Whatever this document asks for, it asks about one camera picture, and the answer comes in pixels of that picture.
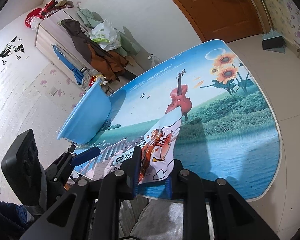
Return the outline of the beige wardrobe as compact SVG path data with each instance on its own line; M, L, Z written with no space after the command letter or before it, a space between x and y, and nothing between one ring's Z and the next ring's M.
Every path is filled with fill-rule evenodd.
M74 9L62 9L40 22L38 25L35 45L53 64L59 67L59 69L63 71L64 74L75 80L72 71L70 71L63 64L63 62L61 62L58 59L52 47L52 45L56 45L66 55L70 62L74 64L74 66L79 70L81 70L83 67L86 67L88 69L94 69L89 63L87 63L87 61L85 61L83 56L76 50L71 37L63 28L63 26L61 26L61 21L64 19L78 21L76 18L72 17L73 13ZM88 32L83 27L83 24L81 22L79 23L81 25L83 33L87 37L89 37ZM130 67L130 64L125 67L126 70L130 71L128 67ZM108 83L110 85L110 90L116 91L128 82L129 80L120 76L117 81Z

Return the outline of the broom with dustpan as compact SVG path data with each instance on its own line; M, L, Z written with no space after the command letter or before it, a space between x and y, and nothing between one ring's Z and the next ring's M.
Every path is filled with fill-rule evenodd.
M266 4L265 4L264 0L261 0L261 2L264 7L264 10L265 10L265 13L267 16L267 20L268 20L268 23L270 26L269 31L266 32L265 34L263 34L263 36L262 36L262 48L263 48L263 50L273 51L273 52L284 54L285 53L285 40L280 33L278 33L277 31L274 30L274 26L273 26L272 20L270 18L270 14L266 7Z

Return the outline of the green hanging garment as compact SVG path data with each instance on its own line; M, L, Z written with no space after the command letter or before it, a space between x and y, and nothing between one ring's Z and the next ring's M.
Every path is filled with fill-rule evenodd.
M104 21L99 20L97 13L91 12L88 9L79 9L77 15L81 18L84 25L90 28L90 31L93 28L95 28L99 23L102 23ZM140 52L140 47L133 41L131 41L124 33L120 31L118 32L121 36L121 47L114 49L113 51L119 53L123 57L126 57L128 55L137 55Z

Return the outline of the large water bottle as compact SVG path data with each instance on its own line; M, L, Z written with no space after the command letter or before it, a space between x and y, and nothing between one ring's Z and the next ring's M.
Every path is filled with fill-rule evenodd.
M160 59L156 57L154 54L151 54L147 57L147 60L150 62L151 67L155 67L160 64Z

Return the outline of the crayfish snack packet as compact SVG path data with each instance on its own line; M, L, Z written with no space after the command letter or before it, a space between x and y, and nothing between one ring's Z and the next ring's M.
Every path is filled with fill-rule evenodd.
M139 184L161 181L174 167L173 150L181 126L181 108L165 114L140 139L118 152L113 158L111 172L133 155L134 147L141 147Z

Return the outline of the brown orange hanging jacket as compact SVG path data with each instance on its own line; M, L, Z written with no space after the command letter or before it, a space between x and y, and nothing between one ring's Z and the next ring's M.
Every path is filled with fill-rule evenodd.
M61 26L67 31L76 50L85 61L100 72L109 83L117 81L120 76L129 81L136 78L135 74L125 69L129 62L123 56L114 51L103 50L83 33L78 21L64 19Z

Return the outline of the red items atop wardrobe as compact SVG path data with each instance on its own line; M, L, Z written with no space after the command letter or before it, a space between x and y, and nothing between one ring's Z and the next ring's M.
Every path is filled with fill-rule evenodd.
M55 1L51 0L43 8L33 9L25 18L25 25L28 28L35 30L40 22L50 17L52 14L60 11L64 8L72 8L74 6L72 1L61 0Z

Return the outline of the light blue plastic basin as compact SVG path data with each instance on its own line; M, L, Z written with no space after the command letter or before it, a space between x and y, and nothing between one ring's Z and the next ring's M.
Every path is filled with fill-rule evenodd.
M110 99L100 84L101 80L96 81L81 98L61 127L58 140L86 144L97 134L111 110Z

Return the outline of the brown wooden door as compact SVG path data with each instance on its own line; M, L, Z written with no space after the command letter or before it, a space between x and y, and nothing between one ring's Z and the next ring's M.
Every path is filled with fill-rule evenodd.
M251 0L172 0L201 39L232 42L263 33Z

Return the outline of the white green plastic bag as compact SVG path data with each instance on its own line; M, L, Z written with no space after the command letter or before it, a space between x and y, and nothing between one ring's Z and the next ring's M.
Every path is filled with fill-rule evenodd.
M120 33L108 19L93 28L89 32L89 36L92 41L96 42L105 51L121 47Z

